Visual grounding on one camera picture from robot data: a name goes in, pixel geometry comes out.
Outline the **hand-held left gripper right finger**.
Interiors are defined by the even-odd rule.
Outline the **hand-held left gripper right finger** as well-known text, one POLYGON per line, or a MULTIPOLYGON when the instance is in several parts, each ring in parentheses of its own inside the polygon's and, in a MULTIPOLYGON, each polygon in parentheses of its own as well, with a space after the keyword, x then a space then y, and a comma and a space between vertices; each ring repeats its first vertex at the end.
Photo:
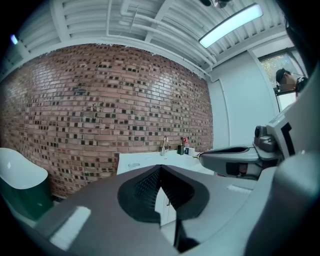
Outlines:
POLYGON ((209 202, 209 190, 188 175, 189 171, 179 171, 174 166, 160 166, 160 186, 176 211, 174 247, 179 252, 188 251, 199 244, 187 235, 183 221, 199 217, 209 202))

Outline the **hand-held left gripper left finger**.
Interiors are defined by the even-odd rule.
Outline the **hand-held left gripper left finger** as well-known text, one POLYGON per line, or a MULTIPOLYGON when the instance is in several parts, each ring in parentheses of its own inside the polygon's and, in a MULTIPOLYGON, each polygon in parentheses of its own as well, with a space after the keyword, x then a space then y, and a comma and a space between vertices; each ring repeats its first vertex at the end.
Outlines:
POLYGON ((155 211, 160 188, 161 166, 149 166, 145 172, 125 181, 119 187, 118 203, 130 217, 138 222, 160 223, 161 215, 155 211))

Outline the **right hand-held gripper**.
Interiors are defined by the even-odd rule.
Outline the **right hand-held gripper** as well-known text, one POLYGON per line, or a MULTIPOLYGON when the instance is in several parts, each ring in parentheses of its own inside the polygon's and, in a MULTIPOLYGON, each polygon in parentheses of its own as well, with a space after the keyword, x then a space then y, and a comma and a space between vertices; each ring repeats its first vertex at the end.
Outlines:
POLYGON ((305 89, 266 125, 258 125, 252 144, 210 150, 199 155, 201 165, 221 176, 257 180, 262 170, 285 159, 320 150, 320 66, 305 89))

